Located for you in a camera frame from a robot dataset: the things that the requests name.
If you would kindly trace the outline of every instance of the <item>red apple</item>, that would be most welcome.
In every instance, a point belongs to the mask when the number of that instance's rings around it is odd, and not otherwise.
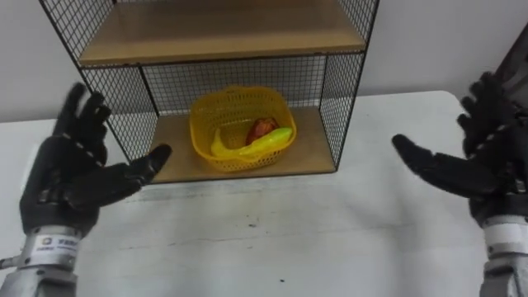
[[[247,133],[246,145],[251,144],[253,141],[277,128],[279,128],[279,124],[277,124],[277,121],[274,118],[261,118],[255,120],[255,123],[253,123],[253,126]]]

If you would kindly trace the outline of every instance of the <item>yellow banana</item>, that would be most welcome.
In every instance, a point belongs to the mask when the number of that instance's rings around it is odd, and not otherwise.
[[[251,157],[260,153],[265,153],[268,150],[278,148],[290,140],[293,133],[291,128],[278,128],[272,132],[262,136],[260,139],[253,141],[251,144],[242,148],[229,149],[226,148],[222,139],[220,138],[220,129],[214,132],[213,143],[211,144],[211,153],[215,157],[221,158],[236,158]]]

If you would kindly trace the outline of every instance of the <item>yellow plastic basket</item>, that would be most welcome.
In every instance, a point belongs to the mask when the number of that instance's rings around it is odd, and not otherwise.
[[[273,117],[280,127],[290,127],[288,143],[252,158],[219,158],[210,152],[215,131],[229,149],[245,145],[246,136],[258,118]],[[247,170],[277,162],[297,135],[294,118],[281,94],[268,87],[228,87],[205,95],[191,107],[191,139],[195,151],[222,172]]]

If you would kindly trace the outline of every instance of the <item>white wall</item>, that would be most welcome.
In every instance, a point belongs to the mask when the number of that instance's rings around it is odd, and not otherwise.
[[[361,94],[462,96],[495,70],[528,22],[528,0],[380,0]]]
[[[527,21],[528,0],[381,0],[360,92],[460,96]],[[0,40],[0,121],[54,117],[80,76],[37,0],[0,1]]]
[[[0,121],[52,118],[81,80],[37,0],[0,0]]]

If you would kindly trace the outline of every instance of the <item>wrist label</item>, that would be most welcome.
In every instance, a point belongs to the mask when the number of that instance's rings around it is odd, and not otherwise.
[[[80,238],[68,235],[38,235],[31,251],[32,256],[68,255],[77,256]]]

